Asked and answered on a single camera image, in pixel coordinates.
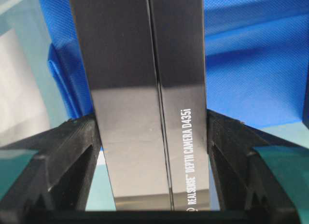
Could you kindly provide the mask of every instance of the blue textured material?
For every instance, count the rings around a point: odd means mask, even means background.
[[[69,0],[40,0],[52,39],[48,66],[70,118],[93,112]]]
[[[50,56],[58,56],[49,65],[68,113],[92,112],[69,1],[40,2],[56,52]],[[253,127],[300,121],[309,0],[204,0],[204,8],[208,108]]]
[[[300,121],[309,0],[204,0],[208,108],[253,127]]]

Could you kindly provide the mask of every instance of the teal surface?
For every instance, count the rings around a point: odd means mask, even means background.
[[[106,165],[97,165],[96,167],[90,187],[86,210],[116,210]]]
[[[0,200],[37,151],[0,150]]]
[[[255,149],[294,203],[301,223],[309,223],[309,150],[285,146]]]

